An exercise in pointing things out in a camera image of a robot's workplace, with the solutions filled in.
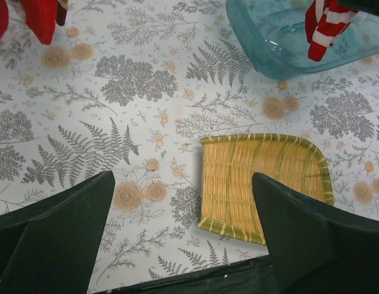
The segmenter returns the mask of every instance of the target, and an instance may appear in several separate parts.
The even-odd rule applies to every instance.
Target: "woven basket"
[[[252,193],[255,172],[334,204],[324,155],[303,138],[248,134],[208,137],[201,144],[204,155],[200,228],[265,244]]]

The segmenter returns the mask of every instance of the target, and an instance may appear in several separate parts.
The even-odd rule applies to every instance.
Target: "teal bin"
[[[307,57],[305,13],[312,0],[227,0],[229,22],[253,66],[268,78],[332,69],[379,52],[379,17],[359,12],[320,62]]]

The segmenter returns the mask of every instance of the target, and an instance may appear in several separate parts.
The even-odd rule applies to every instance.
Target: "red cloth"
[[[52,42],[56,26],[57,0],[20,0],[26,14],[26,24],[42,44]],[[7,30],[9,22],[8,7],[0,0],[0,39]]]
[[[315,0],[305,15],[306,38],[310,44],[308,57],[321,61],[327,48],[348,28],[357,12],[338,5],[337,0]]]

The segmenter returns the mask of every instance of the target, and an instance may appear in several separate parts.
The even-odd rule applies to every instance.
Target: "blue plastic container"
[[[307,57],[305,13],[313,0],[227,0],[231,27],[253,66],[286,80],[379,52],[379,17],[359,12],[320,62]]]

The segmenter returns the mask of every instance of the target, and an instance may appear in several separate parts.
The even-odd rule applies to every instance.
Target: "table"
[[[267,254],[196,226],[208,135],[311,140],[336,206],[379,220],[379,54],[271,81],[223,0],[79,0],[67,18],[45,47],[12,11],[0,44],[0,214],[113,170],[89,293]]]

